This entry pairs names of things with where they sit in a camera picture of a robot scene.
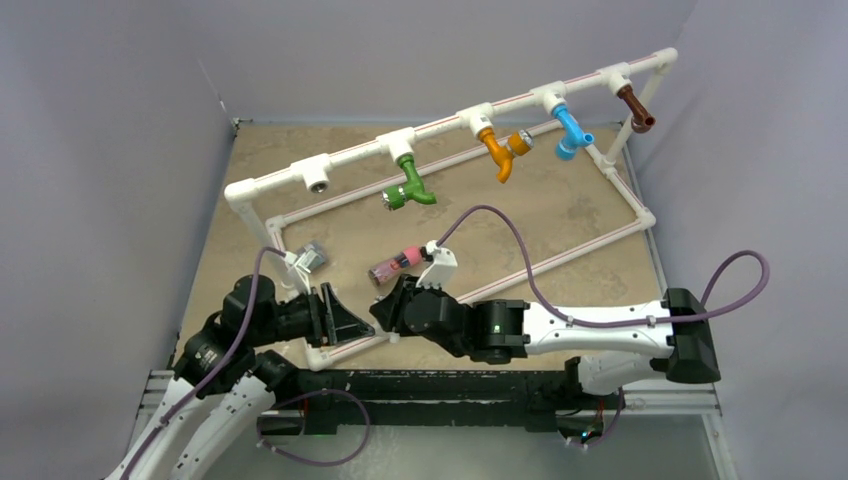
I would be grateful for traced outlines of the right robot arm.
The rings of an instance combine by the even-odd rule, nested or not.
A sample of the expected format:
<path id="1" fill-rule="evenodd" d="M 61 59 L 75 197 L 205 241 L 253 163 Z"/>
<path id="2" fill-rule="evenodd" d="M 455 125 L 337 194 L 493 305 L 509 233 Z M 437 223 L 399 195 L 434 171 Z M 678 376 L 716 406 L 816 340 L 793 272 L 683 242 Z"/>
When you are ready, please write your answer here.
<path id="1" fill-rule="evenodd" d="M 490 365 L 583 350 L 561 381 L 564 399 L 576 407 L 641 380 L 698 385 L 721 378 L 706 311 L 687 289 L 629 306 L 547 308 L 517 299 L 465 304 L 416 281 L 400 276 L 370 306 L 383 331 L 423 337 L 454 357 Z"/>

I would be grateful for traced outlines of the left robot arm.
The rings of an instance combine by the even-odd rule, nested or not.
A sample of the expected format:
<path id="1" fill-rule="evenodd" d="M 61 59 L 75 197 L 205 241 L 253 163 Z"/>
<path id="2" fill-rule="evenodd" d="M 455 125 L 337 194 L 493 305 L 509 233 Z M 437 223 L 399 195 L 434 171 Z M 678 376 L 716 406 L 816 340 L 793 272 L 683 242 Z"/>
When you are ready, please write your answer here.
<path id="1" fill-rule="evenodd" d="M 304 370 L 263 347 L 296 339 L 349 346 L 374 334 L 327 283 L 279 301 L 270 278 L 240 278 L 186 342 L 154 417 L 110 478 L 202 478 L 261 413 L 308 397 Z"/>

